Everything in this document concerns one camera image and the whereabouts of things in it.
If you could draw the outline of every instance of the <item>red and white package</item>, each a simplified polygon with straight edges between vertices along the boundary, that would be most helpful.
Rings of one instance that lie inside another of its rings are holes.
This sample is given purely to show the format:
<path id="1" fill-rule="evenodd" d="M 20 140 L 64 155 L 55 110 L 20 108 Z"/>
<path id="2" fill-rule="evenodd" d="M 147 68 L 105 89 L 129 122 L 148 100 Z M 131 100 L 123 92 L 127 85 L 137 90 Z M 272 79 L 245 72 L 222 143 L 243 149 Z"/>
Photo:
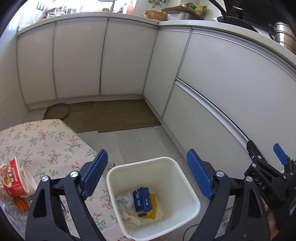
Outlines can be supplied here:
<path id="1" fill-rule="evenodd" d="M 1 174 L 3 187 L 12 197 L 28 197 L 33 195 L 37 189 L 32 175 L 24 166 L 20 168 L 16 157 L 2 166 Z"/>

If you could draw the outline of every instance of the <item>silver bolt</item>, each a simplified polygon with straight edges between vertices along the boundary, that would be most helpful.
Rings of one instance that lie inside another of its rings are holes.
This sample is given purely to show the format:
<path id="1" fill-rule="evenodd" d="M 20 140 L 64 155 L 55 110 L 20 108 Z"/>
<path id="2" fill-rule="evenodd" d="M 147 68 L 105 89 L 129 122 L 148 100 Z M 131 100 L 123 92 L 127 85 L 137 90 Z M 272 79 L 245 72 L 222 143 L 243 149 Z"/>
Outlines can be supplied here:
<path id="1" fill-rule="evenodd" d="M 73 171 L 70 173 L 70 177 L 77 177 L 78 176 L 78 172 L 77 171 Z"/>
<path id="2" fill-rule="evenodd" d="M 224 172 L 218 171 L 216 172 L 217 177 L 224 177 Z"/>
<path id="3" fill-rule="evenodd" d="M 247 182 L 250 182 L 250 183 L 251 183 L 251 182 L 253 181 L 253 178 L 250 177 L 250 176 L 247 176 L 247 177 L 246 177 L 246 180 L 247 180 Z"/>
<path id="4" fill-rule="evenodd" d="M 48 180 L 48 176 L 44 176 L 44 177 L 41 178 L 42 182 L 46 182 L 47 180 Z"/>

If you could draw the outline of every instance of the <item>frying pan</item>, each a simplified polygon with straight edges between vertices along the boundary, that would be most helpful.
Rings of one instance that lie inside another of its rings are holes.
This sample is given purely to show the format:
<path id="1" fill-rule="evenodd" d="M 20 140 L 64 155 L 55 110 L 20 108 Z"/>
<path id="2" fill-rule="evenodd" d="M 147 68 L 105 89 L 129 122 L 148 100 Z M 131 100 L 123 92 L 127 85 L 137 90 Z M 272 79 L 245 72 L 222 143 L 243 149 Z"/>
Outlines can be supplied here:
<path id="1" fill-rule="evenodd" d="M 249 29 L 249 30 L 252 30 L 252 31 L 258 33 L 258 31 L 256 29 L 254 29 L 251 25 L 249 25 L 248 23 L 246 23 L 246 22 L 244 22 L 242 20 L 243 12 L 242 12 L 241 8 L 234 7 L 236 12 L 237 12 L 237 15 L 241 18 L 241 19 L 238 19 L 238 18 L 229 16 L 229 14 L 224 10 L 224 8 L 216 0 L 209 0 L 209 1 L 216 8 L 218 8 L 220 10 L 221 14 L 222 14 L 222 16 L 217 18 L 218 22 L 220 22 L 220 23 L 228 23 L 228 24 L 231 24 L 231 25 L 239 26 L 239 27 L 246 28 L 246 29 Z"/>

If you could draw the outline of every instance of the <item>tile floor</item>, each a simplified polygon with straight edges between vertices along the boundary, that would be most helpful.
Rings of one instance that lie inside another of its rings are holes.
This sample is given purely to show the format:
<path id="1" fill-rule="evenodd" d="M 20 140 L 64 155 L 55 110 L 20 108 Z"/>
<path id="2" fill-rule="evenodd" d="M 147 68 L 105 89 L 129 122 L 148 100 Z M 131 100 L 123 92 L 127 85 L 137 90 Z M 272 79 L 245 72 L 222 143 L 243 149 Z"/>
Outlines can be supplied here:
<path id="1" fill-rule="evenodd" d="M 30 110 L 23 123 L 42 120 L 45 111 L 46 108 Z M 107 133 L 91 131 L 79 133 L 78 136 L 95 151 L 105 149 L 108 152 L 109 160 L 116 165 L 133 163 L 160 156 L 168 156 L 177 161 L 196 195 L 200 199 L 201 210 L 196 218 L 182 227 L 156 239 L 157 241 L 181 241 L 186 229 L 201 221 L 205 214 L 205 210 L 208 208 L 209 200 L 201 194 L 185 159 L 162 126 Z M 229 219 L 230 214 L 231 210 L 227 211 L 224 220 Z M 187 231 L 184 241 L 189 240 L 195 229 L 196 226 Z"/>

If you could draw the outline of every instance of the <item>wicker basket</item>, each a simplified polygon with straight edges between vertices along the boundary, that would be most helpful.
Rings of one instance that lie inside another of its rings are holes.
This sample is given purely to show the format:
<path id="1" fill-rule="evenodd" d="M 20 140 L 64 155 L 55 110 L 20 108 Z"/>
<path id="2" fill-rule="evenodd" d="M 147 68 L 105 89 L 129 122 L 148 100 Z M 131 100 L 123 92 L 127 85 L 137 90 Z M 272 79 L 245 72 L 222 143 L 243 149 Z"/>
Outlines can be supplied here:
<path id="1" fill-rule="evenodd" d="M 165 12 L 159 12 L 155 10 L 146 10 L 145 15 L 149 19 L 155 19 L 159 21 L 165 21 L 168 18 L 167 13 Z"/>

